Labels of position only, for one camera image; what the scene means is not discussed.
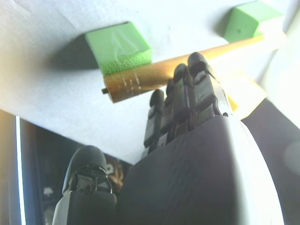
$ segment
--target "gray surface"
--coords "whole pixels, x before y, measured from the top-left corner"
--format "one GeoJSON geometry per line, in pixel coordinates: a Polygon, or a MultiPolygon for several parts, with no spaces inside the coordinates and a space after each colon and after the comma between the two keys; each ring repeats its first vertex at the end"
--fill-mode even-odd
{"type": "MultiPolygon", "coordinates": [[[[226,44],[215,29],[243,2],[2,0],[0,108],[135,163],[143,151],[151,93],[113,105],[101,93],[99,70],[57,69],[50,59],[78,35],[125,21],[148,40],[154,61],[226,44]]],[[[286,13],[296,1],[270,2],[286,13]]]]}

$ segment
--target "brown object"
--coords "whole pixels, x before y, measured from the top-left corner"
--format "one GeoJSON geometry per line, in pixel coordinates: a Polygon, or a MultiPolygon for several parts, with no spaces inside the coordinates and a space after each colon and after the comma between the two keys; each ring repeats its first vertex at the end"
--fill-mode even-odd
{"type": "MultiPolygon", "coordinates": [[[[213,67],[230,66],[233,60],[253,57],[278,49],[285,42],[284,33],[269,36],[259,36],[250,39],[222,45],[219,47],[200,51],[213,67]]],[[[186,63],[189,55],[148,64],[142,67],[121,71],[104,77],[106,89],[111,100],[115,102],[157,89],[167,84],[173,78],[174,69],[180,63],[186,63]]]]}

